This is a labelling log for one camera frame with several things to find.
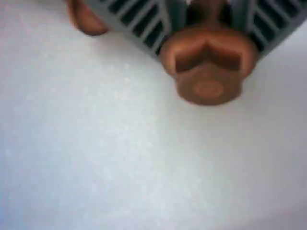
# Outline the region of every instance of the brown knob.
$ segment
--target brown knob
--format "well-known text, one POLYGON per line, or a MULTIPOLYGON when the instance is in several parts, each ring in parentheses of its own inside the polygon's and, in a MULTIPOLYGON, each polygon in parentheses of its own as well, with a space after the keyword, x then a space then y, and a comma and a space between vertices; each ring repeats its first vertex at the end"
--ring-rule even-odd
POLYGON ((67 12, 73 26, 87 35, 102 35, 108 31, 107 26, 82 0, 67 0, 67 12))
POLYGON ((175 33, 161 49, 161 62, 176 79, 178 94, 195 104, 217 105, 238 97, 258 59, 247 36, 219 21, 224 4, 194 0, 190 10, 195 9, 198 23, 175 33))

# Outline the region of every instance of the white background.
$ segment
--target white background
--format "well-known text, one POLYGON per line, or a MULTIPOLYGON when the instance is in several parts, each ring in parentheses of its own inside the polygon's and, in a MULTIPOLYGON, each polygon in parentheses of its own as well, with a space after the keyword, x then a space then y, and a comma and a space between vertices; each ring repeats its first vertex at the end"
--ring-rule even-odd
POLYGON ((63 2, 0 0, 0 229, 305 230, 306 36, 198 107, 63 2))

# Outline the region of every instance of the brown rubber foot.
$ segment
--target brown rubber foot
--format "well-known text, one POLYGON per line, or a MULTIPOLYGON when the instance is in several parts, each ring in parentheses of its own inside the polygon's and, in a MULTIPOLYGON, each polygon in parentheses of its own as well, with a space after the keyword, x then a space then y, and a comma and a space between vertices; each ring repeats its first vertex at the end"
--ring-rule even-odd
POLYGON ((224 104, 237 98, 241 91, 242 80, 236 73, 211 63, 177 80, 179 96, 198 105, 224 104))
POLYGON ((94 15, 82 0, 67 0, 67 12, 73 26, 86 35, 97 36, 108 31, 107 26, 94 15))

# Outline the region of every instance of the circular indentation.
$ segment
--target circular indentation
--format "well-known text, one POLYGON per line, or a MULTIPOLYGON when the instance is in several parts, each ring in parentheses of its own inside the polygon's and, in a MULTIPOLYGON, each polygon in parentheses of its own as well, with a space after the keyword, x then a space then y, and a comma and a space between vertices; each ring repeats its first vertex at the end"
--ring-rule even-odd
POLYGON ((202 69, 181 76, 177 81, 180 97, 199 105, 218 105, 229 102, 241 94, 242 81, 236 73, 222 69, 202 69))
POLYGON ((216 80, 202 80, 196 83, 194 92, 201 98, 213 99, 220 97, 224 92, 224 88, 216 80))

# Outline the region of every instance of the gray metal grate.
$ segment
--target gray metal grate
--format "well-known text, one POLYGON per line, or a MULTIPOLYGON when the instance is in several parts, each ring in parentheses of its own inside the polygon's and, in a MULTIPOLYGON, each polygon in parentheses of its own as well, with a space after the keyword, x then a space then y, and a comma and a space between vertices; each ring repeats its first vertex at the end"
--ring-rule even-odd
MULTIPOLYGON (((165 39, 186 25, 186 0, 84 0, 109 27, 157 58, 165 39)), ((262 57, 307 17, 307 0, 230 0, 232 24, 256 43, 262 57)))
POLYGON ((166 37, 185 24, 182 0, 85 0, 93 12, 114 30, 123 32, 153 57, 166 37), (181 15, 181 20, 174 20, 181 15))
POLYGON ((246 32, 265 56, 307 17, 307 0, 251 0, 246 32))

